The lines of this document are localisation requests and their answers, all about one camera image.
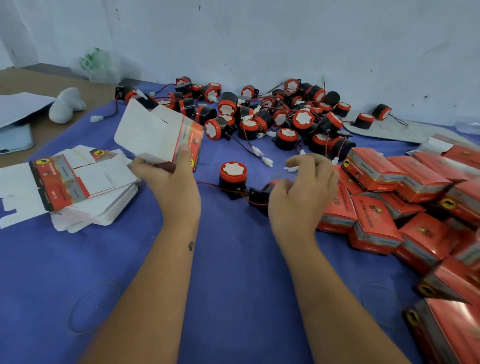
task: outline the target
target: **right hand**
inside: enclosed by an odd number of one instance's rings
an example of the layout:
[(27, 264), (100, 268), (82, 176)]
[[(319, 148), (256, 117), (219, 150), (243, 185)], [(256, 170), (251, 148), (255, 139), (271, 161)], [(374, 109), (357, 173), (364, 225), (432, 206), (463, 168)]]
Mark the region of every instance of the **right hand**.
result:
[(140, 158), (136, 158), (130, 166), (132, 172), (145, 180), (152, 190), (162, 210), (164, 226), (198, 226), (201, 202), (191, 158), (190, 148), (182, 146), (173, 173), (151, 166)]
[(277, 241), (313, 236), (338, 188), (338, 172), (325, 157), (304, 154), (288, 159), (285, 165), (299, 169), (295, 182), (277, 181), (268, 200), (268, 216)]

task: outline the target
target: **white plush toy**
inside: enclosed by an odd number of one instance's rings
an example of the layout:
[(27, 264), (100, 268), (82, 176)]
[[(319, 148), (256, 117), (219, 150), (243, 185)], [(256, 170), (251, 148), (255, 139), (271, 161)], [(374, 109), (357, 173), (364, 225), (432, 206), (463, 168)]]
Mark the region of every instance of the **white plush toy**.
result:
[(60, 92), (50, 107), (48, 117), (53, 122), (65, 124), (72, 119), (74, 111), (82, 111), (86, 108), (78, 88), (70, 87)]

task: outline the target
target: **blue cloth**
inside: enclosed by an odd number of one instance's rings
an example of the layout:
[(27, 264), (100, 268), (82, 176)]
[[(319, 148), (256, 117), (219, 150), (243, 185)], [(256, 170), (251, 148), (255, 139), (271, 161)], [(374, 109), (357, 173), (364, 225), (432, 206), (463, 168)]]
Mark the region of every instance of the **blue cloth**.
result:
[[(144, 83), (139, 88), (148, 93), (159, 85)], [(114, 108), (112, 101), (90, 112), (32, 159), (78, 144), (118, 148), (113, 135), (123, 103), (119, 115), (89, 122), (90, 115), (108, 115)], [(414, 146), (358, 135), (353, 140), (386, 156), (402, 155)], [(284, 172), (284, 161), (294, 152), (277, 149), (270, 137), (254, 144), (274, 161), (273, 168), (234, 141), (205, 138), (197, 181), (217, 183), (220, 165), (227, 161), (247, 166), (249, 186), (261, 188), (272, 179), (288, 177), (276, 174)], [(290, 274), (268, 218), (215, 187), (199, 185), (199, 190), (202, 217), (179, 363), (312, 363)], [(99, 284), (116, 282), (125, 289), (161, 227), (160, 209), (142, 184), (108, 227), (57, 232), (47, 214), (0, 230), (0, 362), (74, 363), (93, 332), (78, 335), (72, 330), (94, 328), (120, 296), (117, 286)], [(355, 297), (412, 363), (421, 363), (400, 313), (419, 299), (411, 289), (419, 277), (392, 255), (350, 249), (343, 236), (318, 232), (316, 238)], [(329, 328), (324, 329), (328, 335)]]

